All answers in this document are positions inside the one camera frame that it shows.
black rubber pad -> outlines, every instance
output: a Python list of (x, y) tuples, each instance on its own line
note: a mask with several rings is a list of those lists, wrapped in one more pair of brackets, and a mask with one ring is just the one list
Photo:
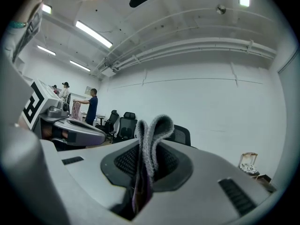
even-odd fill
[(241, 216), (246, 215), (256, 207), (232, 179), (223, 179), (219, 181), (219, 184)]
[(62, 160), (62, 163), (64, 165), (68, 165), (68, 164), (71, 164), (71, 163), (80, 162), (82, 160), (84, 160), (82, 157), (71, 157), (71, 158), (67, 158), (67, 159)]

pink cloth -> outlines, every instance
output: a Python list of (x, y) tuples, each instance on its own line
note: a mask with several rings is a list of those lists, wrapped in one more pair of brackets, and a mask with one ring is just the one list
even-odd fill
[(74, 102), (73, 103), (73, 107), (72, 107), (72, 114), (71, 114), (71, 118), (74, 118), (76, 120), (80, 120), (80, 103), (78, 102)]

office chair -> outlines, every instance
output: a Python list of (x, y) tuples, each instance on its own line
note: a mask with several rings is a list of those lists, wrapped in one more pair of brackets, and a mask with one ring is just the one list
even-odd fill
[(119, 115), (117, 113), (117, 110), (112, 110), (111, 116), (107, 121), (105, 121), (104, 125), (96, 125), (96, 128), (102, 130), (106, 134), (109, 134), (110, 132), (113, 131), (113, 126), (118, 120)]
[(135, 127), (137, 120), (135, 119), (135, 113), (126, 112), (123, 118), (120, 118), (120, 127), (117, 137), (114, 138), (113, 135), (116, 131), (111, 132), (112, 135), (112, 143), (119, 143), (122, 141), (126, 141), (129, 139), (133, 139), (135, 136)]
[(174, 132), (165, 140), (191, 146), (191, 134), (186, 128), (177, 125), (174, 125)]

table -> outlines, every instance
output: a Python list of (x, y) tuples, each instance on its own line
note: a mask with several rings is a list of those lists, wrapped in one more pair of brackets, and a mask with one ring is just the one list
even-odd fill
[[(81, 112), (81, 121), (84, 121), (83, 119), (86, 118), (87, 113), (86, 112)], [(96, 114), (96, 119), (94, 123), (98, 123), (98, 119), (100, 119), (100, 125), (102, 126), (102, 120), (105, 119), (105, 116)]]

desk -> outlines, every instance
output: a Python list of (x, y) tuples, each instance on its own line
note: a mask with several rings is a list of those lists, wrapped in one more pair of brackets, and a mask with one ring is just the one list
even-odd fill
[(102, 120), (105, 119), (105, 116), (97, 115), (96, 114), (96, 120), (95, 122), (98, 122), (98, 119), (100, 119), (100, 125), (102, 126)]
[[(81, 112), (81, 118), (80, 118), (80, 120), (81, 121), (85, 121), (86, 115), (87, 115), (86, 112)], [(94, 120), (93, 126), (95, 125), (95, 123), (99, 123), (98, 119), (100, 119), (100, 125), (102, 125), (102, 120), (105, 119), (105, 116), (96, 114), (96, 119)]]

